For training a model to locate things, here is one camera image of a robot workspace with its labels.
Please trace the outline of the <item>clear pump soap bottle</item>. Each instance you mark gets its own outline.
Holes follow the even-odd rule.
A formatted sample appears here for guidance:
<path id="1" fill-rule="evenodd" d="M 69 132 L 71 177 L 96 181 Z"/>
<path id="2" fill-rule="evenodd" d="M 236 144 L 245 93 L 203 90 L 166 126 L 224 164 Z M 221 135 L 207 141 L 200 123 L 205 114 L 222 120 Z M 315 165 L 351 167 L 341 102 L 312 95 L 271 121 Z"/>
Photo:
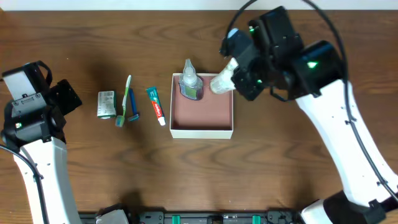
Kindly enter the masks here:
<path id="1" fill-rule="evenodd" d="M 199 101 L 203 98 L 203 80 L 197 75 L 189 58 L 185 60 L 178 84 L 180 93 L 189 100 Z"/>

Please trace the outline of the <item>green red toothpaste tube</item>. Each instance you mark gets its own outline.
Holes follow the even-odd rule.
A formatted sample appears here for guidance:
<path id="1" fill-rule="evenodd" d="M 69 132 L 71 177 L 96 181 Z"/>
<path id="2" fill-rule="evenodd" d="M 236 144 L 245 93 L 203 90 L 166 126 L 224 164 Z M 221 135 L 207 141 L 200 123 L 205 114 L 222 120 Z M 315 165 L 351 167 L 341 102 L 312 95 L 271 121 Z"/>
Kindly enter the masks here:
<path id="1" fill-rule="evenodd" d="M 165 120 L 165 116 L 160 104 L 160 100 L 159 100 L 159 96 L 158 96 L 158 92 L 155 86 L 147 88 L 146 92 L 150 98 L 150 101 L 152 103 L 152 106 L 154 108 L 157 120 L 159 122 L 159 124 L 161 126 L 165 126 L 166 125 L 166 120 Z"/>

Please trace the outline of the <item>green white toothbrush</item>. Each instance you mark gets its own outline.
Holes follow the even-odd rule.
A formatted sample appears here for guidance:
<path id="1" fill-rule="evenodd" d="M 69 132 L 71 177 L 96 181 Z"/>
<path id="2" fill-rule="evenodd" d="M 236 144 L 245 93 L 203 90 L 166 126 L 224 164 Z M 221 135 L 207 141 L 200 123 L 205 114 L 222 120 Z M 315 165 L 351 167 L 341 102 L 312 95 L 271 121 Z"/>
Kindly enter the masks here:
<path id="1" fill-rule="evenodd" d="M 132 78 L 132 76 L 128 75 L 127 80 L 126 80 L 126 86 L 125 86 L 124 96 L 123 96 L 123 100 L 122 100 L 123 113 L 122 113 L 122 115 L 117 115 L 117 117 L 116 117 L 115 125 L 119 128 L 123 127 L 124 121 L 125 121 L 127 95 L 128 95 L 129 87 L 131 84 L 131 78 Z"/>

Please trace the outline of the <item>white patterned cream tube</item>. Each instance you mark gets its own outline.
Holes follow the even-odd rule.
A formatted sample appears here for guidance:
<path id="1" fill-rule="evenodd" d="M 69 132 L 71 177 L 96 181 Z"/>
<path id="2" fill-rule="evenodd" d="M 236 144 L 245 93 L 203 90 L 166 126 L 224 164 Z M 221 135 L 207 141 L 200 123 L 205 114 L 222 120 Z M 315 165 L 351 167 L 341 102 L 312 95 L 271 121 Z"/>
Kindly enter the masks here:
<path id="1" fill-rule="evenodd" d="M 234 70 L 238 67 L 238 63 L 235 58 L 231 58 L 225 68 L 210 82 L 210 90 L 214 94 L 223 94 L 228 91 L 233 91 L 236 89 L 232 76 L 234 75 Z"/>

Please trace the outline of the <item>white open cardboard box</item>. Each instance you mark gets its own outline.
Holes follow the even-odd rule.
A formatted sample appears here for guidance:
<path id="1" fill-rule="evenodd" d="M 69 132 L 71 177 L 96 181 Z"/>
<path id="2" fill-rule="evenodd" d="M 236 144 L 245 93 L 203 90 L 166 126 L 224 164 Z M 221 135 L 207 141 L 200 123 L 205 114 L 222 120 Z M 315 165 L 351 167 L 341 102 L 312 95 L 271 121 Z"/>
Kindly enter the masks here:
<path id="1" fill-rule="evenodd" d="M 179 74 L 172 76 L 169 127 L 174 139 L 231 139 L 234 131 L 233 92 L 214 94 L 211 73 L 199 74 L 203 80 L 203 98 L 189 100 L 180 92 Z"/>

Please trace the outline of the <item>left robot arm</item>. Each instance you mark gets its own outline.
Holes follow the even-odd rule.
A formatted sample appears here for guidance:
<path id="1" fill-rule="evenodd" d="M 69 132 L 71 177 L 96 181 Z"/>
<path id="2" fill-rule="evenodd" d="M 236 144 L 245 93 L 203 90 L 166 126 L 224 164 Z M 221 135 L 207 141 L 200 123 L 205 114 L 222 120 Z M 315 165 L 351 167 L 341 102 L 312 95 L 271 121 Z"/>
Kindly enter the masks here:
<path id="1" fill-rule="evenodd" d="M 81 223 L 67 169 L 65 115 L 81 105 L 66 80 L 17 90 L 4 109 L 2 149 L 14 156 L 34 223 Z"/>

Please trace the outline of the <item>blue disposable razor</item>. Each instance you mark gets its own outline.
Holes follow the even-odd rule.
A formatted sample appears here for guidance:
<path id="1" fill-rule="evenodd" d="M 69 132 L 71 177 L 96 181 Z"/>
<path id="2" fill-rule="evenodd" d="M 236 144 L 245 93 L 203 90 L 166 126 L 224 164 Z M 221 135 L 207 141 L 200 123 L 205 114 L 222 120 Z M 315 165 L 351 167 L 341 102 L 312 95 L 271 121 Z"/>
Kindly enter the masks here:
<path id="1" fill-rule="evenodd" d="M 129 98 L 130 98 L 131 109 L 132 109 L 133 115 L 131 117 L 129 117 L 127 120 L 131 122 L 131 121 L 135 121 L 135 120 L 139 119 L 139 113 L 137 112 L 136 99 L 135 99 L 134 92 L 133 92 L 132 88 L 130 88 L 128 90 L 128 94 L 129 94 Z"/>

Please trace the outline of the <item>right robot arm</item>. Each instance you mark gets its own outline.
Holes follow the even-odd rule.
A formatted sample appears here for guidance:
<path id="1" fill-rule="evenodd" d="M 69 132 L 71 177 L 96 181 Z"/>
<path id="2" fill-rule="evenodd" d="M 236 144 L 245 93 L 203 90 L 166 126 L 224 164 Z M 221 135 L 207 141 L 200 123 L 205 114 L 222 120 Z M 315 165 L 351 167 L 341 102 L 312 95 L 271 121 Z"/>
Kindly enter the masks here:
<path id="1" fill-rule="evenodd" d="M 295 101 L 321 136 L 343 185 L 300 211 L 303 223 L 379 223 L 397 209 L 397 174 L 368 131 L 348 80 L 341 39 L 305 45 L 284 7 L 249 21 L 249 32 L 229 25 L 220 52 L 236 61 L 230 78 L 245 99 L 269 89 Z"/>

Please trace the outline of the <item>green white soap box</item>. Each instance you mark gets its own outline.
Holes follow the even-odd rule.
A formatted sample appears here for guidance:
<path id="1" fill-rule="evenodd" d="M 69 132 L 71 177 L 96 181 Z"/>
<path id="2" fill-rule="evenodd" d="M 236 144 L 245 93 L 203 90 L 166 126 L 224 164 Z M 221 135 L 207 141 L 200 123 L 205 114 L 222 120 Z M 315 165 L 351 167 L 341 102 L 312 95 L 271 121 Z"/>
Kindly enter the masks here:
<path id="1" fill-rule="evenodd" d="M 97 117 L 110 119 L 116 117 L 116 93 L 115 91 L 99 91 Z"/>

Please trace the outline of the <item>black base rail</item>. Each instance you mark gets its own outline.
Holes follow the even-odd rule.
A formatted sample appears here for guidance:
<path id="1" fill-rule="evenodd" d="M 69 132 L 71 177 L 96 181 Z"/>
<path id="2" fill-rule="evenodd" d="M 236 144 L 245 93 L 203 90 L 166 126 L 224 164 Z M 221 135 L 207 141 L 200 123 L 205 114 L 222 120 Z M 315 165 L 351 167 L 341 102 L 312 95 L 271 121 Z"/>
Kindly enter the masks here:
<path id="1" fill-rule="evenodd" d="M 122 223 L 119 217 L 133 224 L 294 224 L 303 223 L 295 210 L 271 209 L 254 212 L 211 211 L 170 212 L 163 208 L 130 210 L 126 205 L 116 204 L 98 212 L 79 212 L 82 223 Z"/>

